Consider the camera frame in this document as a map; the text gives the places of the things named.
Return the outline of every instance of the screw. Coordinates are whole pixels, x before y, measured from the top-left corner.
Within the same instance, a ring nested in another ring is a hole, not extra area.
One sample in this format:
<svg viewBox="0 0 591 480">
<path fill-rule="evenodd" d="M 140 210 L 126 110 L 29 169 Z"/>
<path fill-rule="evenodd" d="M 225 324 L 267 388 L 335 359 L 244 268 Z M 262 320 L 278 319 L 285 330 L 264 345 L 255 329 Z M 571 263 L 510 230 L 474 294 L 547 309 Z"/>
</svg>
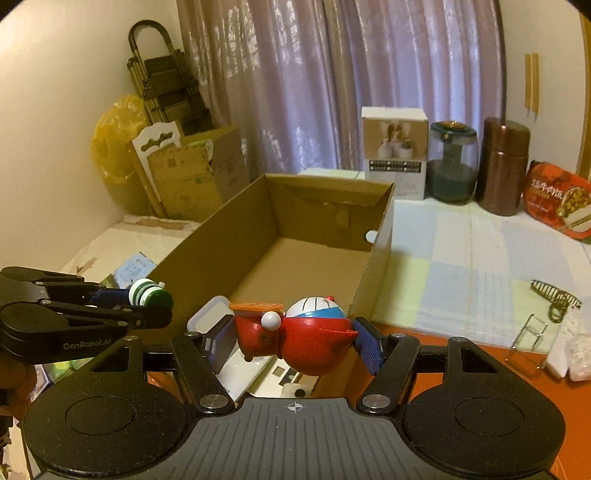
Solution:
<svg viewBox="0 0 591 480">
<path fill-rule="evenodd" d="M 372 410 L 379 410 L 390 405 L 390 399 L 386 395 L 376 393 L 364 396 L 361 403 Z"/>
<path fill-rule="evenodd" d="M 202 407 L 210 408 L 211 410 L 219 410 L 220 408 L 224 408 L 226 405 L 228 405 L 229 400 L 224 395 L 212 393 L 210 395 L 205 395 L 204 397 L 202 397 L 199 403 Z"/>
</svg>

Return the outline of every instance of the orange snack bag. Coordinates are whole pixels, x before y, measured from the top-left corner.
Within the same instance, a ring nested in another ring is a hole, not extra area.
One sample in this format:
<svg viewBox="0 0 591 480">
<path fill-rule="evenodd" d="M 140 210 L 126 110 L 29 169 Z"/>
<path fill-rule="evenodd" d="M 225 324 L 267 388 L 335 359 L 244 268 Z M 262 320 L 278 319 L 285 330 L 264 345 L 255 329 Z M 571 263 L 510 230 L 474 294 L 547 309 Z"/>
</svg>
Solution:
<svg viewBox="0 0 591 480">
<path fill-rule="evenodd" d="M 582 240 L 591 236 L 591 183 L 551 163 L 534 164 L 523 191 L 533 218 Z"/>
</svg>

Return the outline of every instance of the brown thermos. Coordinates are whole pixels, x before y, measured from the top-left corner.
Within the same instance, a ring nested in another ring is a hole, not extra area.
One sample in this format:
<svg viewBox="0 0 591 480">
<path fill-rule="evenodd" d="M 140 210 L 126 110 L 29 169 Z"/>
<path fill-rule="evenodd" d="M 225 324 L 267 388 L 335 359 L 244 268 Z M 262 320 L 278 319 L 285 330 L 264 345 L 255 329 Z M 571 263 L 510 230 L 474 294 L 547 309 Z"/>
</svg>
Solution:
<svg viewBox="0 0 591 480">
<path fill-rule="evenodd" d="M 530 129 L 500 118 L 484 121 L 476 201 L 496 215 L 517 213 L 529 158 Z"/>
</svg>

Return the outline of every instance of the white wall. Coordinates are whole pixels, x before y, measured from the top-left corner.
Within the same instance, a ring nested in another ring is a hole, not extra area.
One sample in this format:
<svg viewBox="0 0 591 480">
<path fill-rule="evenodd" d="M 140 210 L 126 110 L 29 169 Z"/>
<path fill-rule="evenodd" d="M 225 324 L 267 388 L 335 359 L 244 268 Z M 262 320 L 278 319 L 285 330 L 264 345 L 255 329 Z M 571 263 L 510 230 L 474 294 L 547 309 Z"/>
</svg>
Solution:
<svg viewBox="0 0 591 480">
<path fill-rule="evenodd" d="M 530 158 L 575 172 L 585 111 L 585 56 L 578 11 L 566 0 L 501 0 L 507 118 L 532 131 Z M 540 54 L 540 114 L 524 106 L 525 53 Z"/>
<path fill-rule="evenodd" d="M 25 0 L 0 22 L 0 267 L 59 269 L 123 215 L 89 146 L 101 114 L 134 93 L 127 35 L 144 18 L 182 48 L 175 0 Z M 153 30 L 138 45 L 165 53 Z"/>
</svg>

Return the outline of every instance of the purple curtain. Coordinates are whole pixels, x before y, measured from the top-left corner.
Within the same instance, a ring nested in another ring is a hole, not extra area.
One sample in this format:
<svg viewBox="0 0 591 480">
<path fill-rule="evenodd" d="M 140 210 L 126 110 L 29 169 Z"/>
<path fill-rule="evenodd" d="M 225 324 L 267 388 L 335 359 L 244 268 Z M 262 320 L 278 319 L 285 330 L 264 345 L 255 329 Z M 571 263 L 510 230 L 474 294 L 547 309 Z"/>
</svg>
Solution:
<svg viewBox="0 0 591 480">
<path fill-rule="evenodd" d="M 479 132 L 503 105 L 496 0 L 177 0 L 185 50 L 251 176 L 360 165 L 362 106 Z"/>
</svg>

